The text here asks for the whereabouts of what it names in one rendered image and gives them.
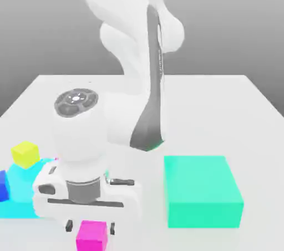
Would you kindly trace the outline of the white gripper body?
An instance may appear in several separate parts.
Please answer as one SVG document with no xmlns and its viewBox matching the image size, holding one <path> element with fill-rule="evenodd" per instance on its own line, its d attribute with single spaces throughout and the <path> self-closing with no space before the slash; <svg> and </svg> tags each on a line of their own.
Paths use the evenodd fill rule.
<svg viewBox="0 0 284 251">
<path fill-rule="evenodd" d="M 57 193 L 52 185 L 41 191 L 38 187 L 34 193 L 33 207 L 43 218 L 118 223 L 141 215 L 141 187 L 137 185 L 101 185 L 99 197 L 83 201 L 71 199 L 68 191 Z"/>
</svg>

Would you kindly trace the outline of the small magenta cube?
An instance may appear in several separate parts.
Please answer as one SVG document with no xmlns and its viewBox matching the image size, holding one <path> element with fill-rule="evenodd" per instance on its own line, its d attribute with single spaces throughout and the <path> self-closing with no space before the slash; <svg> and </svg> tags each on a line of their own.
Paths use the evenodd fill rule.
<svg viewBox="0 0 284 251">
<path fill-rule="evenodd" d="M 105 251 L 108 243 L 106 222 L 82 221 L 76 236 L 77 251 Z"/>
</svg>

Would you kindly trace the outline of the small blue cube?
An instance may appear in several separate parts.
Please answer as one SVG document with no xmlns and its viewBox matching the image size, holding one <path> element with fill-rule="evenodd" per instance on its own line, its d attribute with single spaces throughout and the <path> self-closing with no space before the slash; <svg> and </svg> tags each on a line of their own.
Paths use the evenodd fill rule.
<svg viewBox="0 0 284 251">
<path fill-rule="evenodd" d="M 10 185 L 6 170 L 0 171 L 0 202 L 9 200 Z"/>
</svg>

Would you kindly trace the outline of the small yellow cube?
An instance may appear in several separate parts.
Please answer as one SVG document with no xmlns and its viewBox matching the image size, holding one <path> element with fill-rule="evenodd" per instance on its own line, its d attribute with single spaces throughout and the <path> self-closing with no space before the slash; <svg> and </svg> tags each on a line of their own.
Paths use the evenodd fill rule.
<svg viewBox="0 0 284 251">
<path fill-rule="evenodd" d="M 40 161 L 38 146 L 29 141 L 23 141 L 12 147 L 11 153 L 14 163 L 23 169 L 28 169 Z"/>
</svg>

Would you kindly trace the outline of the large cyan box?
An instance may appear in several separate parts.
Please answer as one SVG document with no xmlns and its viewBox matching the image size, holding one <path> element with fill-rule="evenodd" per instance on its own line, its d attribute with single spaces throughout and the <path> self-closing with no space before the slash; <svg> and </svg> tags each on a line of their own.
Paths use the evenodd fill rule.
<svg viewBox="0 0 284 251">
<path fill-rule="evenodd" d="M 0 219 L 40 219 L 34 209 L 33 197 L 39 195 L 55 194 L 54 184 L 45 179 L 56 170 L 57 158 L 43 158 L 32 167 L 23 169 L 15 163 L 6 171 L 10 198 L 0 202 Z"/>
</svg>

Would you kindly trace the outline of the large green box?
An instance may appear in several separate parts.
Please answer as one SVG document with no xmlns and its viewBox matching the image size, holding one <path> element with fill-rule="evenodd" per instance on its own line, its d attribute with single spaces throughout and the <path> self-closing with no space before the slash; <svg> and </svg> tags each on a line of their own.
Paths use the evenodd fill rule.
<svg viewBox="0 0 284 251">
<path fill-rule="evenodd" d="M 165 156 L 169 228 L 238 228 L 244 199 L 224 156 Z"/>
</svg>

